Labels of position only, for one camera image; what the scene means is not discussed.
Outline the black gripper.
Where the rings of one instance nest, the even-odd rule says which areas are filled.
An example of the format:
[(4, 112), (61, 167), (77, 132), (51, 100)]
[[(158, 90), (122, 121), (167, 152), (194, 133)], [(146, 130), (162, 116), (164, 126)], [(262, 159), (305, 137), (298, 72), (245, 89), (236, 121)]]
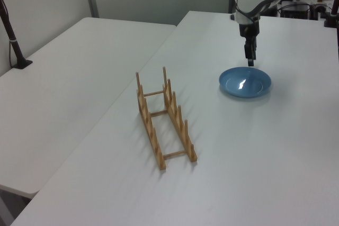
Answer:
[(259, 34), (259, 22), (251, 24), (239, 24), (240, 36), (246, 39), (244, 50), (245, 57), (248, 61), (248, 66), (254, 66), (256, 59), (256, 37)]

